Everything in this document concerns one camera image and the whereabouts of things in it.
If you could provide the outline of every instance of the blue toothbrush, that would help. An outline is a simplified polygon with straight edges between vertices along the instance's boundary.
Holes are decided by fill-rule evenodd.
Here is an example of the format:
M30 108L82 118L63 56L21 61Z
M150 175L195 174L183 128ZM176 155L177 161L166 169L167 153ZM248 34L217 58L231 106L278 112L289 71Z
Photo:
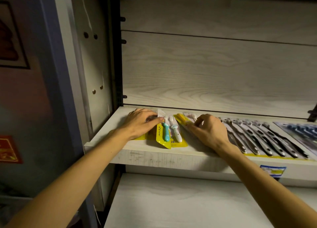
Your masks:
M171 140L170 138L170 133L169 133L169 128L170 126L168 124L166 124L165 122L162 123L162 125L164 126L164 141L169 142Z

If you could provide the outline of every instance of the toothbrush handle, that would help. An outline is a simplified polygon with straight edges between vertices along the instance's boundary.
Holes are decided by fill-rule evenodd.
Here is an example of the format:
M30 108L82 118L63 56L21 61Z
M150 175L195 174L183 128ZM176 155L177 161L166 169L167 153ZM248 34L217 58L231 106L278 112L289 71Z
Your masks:
M183 138L180 135L180 132L178 131L178 129L174 129L174 134L175 134L175 137L176 137L178 142L182 142L183 141Z
M169 129L164 127L164 141L169 142L171 140Z

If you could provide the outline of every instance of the right hand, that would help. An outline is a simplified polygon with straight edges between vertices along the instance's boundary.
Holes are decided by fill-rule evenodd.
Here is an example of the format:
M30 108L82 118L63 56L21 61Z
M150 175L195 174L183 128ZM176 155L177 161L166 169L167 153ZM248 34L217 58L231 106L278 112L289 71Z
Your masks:
M195 123L188 123L187 126L201 142L215 150L217 154L224 149L232 148L226 127L218 118L210 114L201 115Z

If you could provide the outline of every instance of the left hand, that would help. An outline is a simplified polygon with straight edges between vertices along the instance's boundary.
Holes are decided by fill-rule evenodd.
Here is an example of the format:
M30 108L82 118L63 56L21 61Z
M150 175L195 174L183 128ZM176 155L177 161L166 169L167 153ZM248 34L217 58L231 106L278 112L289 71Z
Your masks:
M146 122L146 119L150 116L157 116L157 113L149 109L136 109L128 114L120 129L127 132L129 140L138 138L164 120L164 117L158 117Z

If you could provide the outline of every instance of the red sign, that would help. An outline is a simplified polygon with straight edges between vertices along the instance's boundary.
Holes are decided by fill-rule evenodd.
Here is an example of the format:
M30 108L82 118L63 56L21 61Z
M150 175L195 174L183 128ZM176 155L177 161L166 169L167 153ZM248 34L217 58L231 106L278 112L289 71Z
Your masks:
M12 136L0 136L0 162L23 163Z

